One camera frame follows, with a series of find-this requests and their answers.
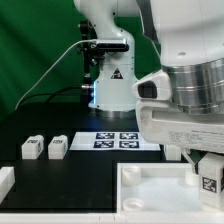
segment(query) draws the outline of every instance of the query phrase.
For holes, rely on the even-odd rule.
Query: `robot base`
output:
[[[96,116],[105,118],[132,118],[135,117],[135,110],[130,111],[107,111],[89,107],[89,112]]]

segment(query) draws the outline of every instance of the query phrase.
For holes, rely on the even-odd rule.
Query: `black cable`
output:
[[[71,90],[71,89],[81,89],[81,87],[78,87],[78,86],[77,87],[76,86],[74,87],[73,86],[73,87],[63,88],[63,89],[61,89],[61,90],[59,90],[59,91],[57,91],[55,93],[39,93],[39,94],[34,94],[34,95],[28,96],[28,97],[24,98],[23,100],[21,100],[21,102],[18,104],[18,107],[20,107],[25,101],[27,101],[27,100],[29,100],[31,98],[34,98],[34,97],[38,97],[38,96],[50,96],[49,98],[51,98],[51,97],[54,98],[54,97],[59,96],[59,95],[65,96],[65,94],[60,94],[60,93],[66,92],[66,91]]]
[[[39,93],[39,94],[34,94],[34,95],[31,95],[31,96],[28,96],[26,98],[24,98],[22,101],[20,101],[20,103],[18,104],[18,108],[27,100],[33,98],[33,97],[37,97],[37,96],[51,96],[52,93]]]
[[[64,89],[61,89],[61,90],[51,94],[51,96],[45,101],[45,103],[49,103],[52,99],[54,99],[60,93],[64,93],[64,92],[72,90],[72,89],[79,89],[79,90],[81,90],[82,88],[80,86],[71,86],[71,87],[66,87]]]

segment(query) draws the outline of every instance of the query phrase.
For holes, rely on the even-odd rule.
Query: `small white box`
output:
[[[54,137],[48,146],[49,159],[63,159],[68,150],[68,138],[65,135]]]
[[[166,160],[181,161],[181,148],[176,145],[164,145]]]
[[[0,204],[15,183],[14,167],[0,169]]]
[[[44,149],[44,138],[41,135],[30,136],[22,145],[23,159],[37,159]]]
[[[200,200],[217,208],[223,207],[224,157],[208,153],[199,162]]]

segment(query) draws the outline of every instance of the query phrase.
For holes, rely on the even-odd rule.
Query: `green backdrop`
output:
[[[0,0],[0,120],[61,54],[81,39],[77,24],[84,19],[73,0]],[[136,40],[137,78],[158,69],[153,47],[142,36],[140,18],[117,18],[116,24]],[[96,77],[97,69],[92,73]],[[74,49],[31,94],[79,85],[82,76],[82,56]],[[79,97],[63,100],[78,101]]]

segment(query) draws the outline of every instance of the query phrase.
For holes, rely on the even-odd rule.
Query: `black tabletop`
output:
[[[49,160],[47,146],[77,131],[138,131],[135,118],[108,119],[91,115],[79,103],[32,103],[0,123],[0,168],[13,166],[16,183],[0,212],[116,212],[117,163],[158,162],[162,151],[69,151],[64,160]],[[44,136],[37,160],[22,160],[21,145],[29,136]]]

